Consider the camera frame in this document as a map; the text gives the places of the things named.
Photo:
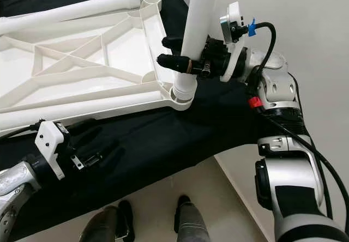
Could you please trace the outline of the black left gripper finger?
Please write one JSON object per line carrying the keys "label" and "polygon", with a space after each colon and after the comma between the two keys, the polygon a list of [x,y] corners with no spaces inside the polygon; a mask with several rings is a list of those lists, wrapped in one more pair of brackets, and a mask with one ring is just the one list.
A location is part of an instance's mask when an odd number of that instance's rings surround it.
{"label": "black left gripper finger", "polygon": [[68,127],[68,132],[71,135],[79,135],[83,132],[89,130],[97,120],[95,118],[87,118],[86,120],[83,120],[82,122],[73,123]]}
{"label": "black left gripper finger", "polygon": [[124,157],[125,149],[117,143],[90,150],[87,160],[88,167],[108,167],[115,165]]}

